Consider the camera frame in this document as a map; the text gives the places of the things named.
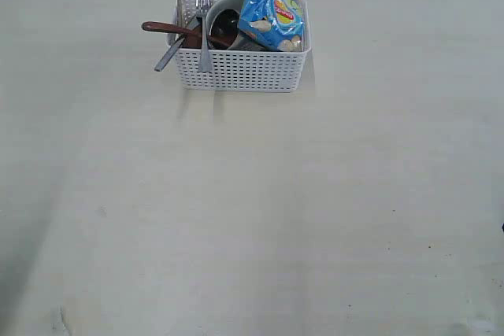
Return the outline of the shiny steel cup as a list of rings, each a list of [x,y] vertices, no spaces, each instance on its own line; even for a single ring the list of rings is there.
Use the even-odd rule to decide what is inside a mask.
[[[210,34],[224,40],[228,44],[228,50],[262,51],[262,46],[238,29],[238,22],[239,14],[237,11],[233,9],[223,10],[213,21]]]

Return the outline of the white perforated plastic basket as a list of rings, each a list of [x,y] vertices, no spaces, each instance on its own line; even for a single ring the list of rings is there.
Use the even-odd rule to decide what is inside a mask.
[[[184,87],[195,90],[292,92],[297,89],[311,51],[308,2],[299,0],[304,19],[302,51],[211,50],[213,71],[198,69],[199,49],[179,48],[172,61]]]

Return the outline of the brown wooden bowl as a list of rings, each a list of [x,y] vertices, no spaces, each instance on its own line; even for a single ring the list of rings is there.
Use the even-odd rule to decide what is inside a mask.
[[[202,25],[198,23],[198,25],[193,28],[195,35],[186,35],[185,40],[182,44],[182,48],[188,49],[201,49],[202,47]]]

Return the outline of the blue Lay's chips bag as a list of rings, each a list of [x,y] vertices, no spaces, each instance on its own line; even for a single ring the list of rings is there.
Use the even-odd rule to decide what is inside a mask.
[[[238,28],[267,50],[300,52],[304,25],[295,0],[244,0]]]

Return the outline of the white ceramic bowl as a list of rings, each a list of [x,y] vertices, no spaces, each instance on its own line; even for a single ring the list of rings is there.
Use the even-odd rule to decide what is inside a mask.
[[[238,12],[239,17],[240,17],[240,11],[242,9],[244,0],[217,0],[212,7],[210,8],[209,12],[206,15],[206,30],[207,30],[207,35],[210,34],[210,29],[212,26],[213,21],[217,17],[217,15],[222,12],[223,10],[226,9],[233,9]],[[213,43],[209,41],[209,44],[212,46],[213,49],[218,49],[218,50],[227,50],[225,46],[222,46],[217,43]]]

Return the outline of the silver metal fork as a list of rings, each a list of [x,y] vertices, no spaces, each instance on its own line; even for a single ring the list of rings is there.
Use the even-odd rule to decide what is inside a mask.
[[[202,46],[200,50],[200,58],[198,69],[200,72],[207,73],[213,70],[211,56],[209,53],[207,30],[206,30],[206,15],[211,6],[210,0],[196,0],[196,17],[201,21],[202,26]]]

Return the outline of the silver metal knife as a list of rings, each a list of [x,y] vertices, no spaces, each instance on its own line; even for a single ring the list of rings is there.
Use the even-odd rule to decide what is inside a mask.
[[[197,17],[192,17],[190,22],[187,24],[188,29],[194,29],[199,25]],[[177,50],[182,46],[186,35],[179,35],[169,47],[169,49],[162,56],[161,60],[154,66],[155,72],[161,72],[165,69],[166,65],[171,61],[171,59],[176,54]]]

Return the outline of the brown wooden spoon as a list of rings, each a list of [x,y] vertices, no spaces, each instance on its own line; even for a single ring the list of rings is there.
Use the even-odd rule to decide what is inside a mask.
[[[167,24],[167,23],[162,23],[162,22],[145,21],[141,24],[141,28],[144,31],[149,31],[149,32],[159,32],[159,33],[166,33],[166,34],[179,34],[179,35],[191,35],[191,36],[195,36],[195,37],[203,37],[201,31],[191,30],[188,28],[180,27],[178,25]],[[220,44],[222,46],[225,46],[226,48],[229,48],[232,45],[232,42],[229,42],[226,39],[221,39],[221,38],[214,37],[211,35],[207,35],[206,38],[210,42]]]

